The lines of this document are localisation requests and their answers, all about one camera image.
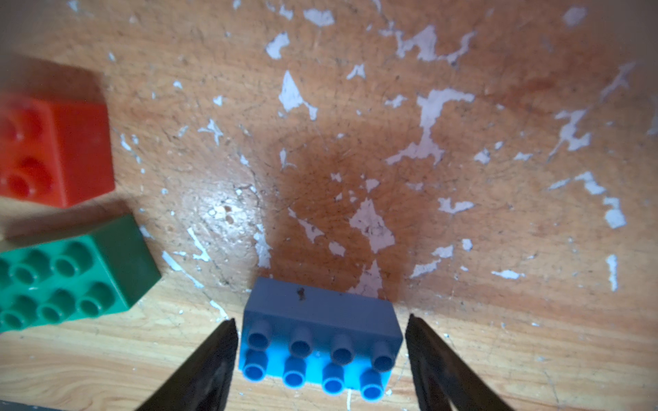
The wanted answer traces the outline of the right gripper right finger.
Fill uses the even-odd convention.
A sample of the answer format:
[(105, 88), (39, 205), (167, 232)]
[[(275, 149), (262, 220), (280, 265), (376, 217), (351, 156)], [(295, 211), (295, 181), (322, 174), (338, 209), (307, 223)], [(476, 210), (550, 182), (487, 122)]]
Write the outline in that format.
[(512, 410), (423, 319), (412, 314), (404, 337), (419, 409)]

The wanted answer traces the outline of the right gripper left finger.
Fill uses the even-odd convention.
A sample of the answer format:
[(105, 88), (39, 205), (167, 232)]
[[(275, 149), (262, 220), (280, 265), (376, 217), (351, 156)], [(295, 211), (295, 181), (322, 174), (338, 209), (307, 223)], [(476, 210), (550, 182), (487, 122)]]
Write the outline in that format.
[(140, 410), (224, 410), (236, 364), (236, 321), (222, 322)]

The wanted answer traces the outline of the light blue lego brick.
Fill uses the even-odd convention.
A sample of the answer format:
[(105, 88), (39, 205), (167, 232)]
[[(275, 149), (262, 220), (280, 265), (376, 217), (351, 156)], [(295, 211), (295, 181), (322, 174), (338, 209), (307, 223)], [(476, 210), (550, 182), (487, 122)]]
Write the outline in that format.
[(403, 340), (389, 301), (261, 277), (243, 311), (239, 369), (251, 382), (378, 402)]

